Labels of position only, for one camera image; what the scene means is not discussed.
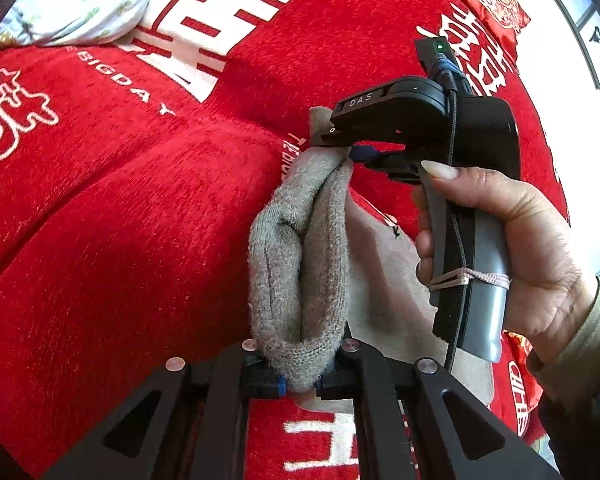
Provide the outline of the beige sleeve forearm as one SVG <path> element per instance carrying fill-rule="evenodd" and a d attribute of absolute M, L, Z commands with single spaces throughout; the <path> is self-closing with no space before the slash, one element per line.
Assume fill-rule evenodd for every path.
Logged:
<path fill-rule="evenodd" d="M 600 479 L 600 284 L 592 309 L 569 344 L 527 367 L 543 388 L 539 420 L 565 479 Z"/>

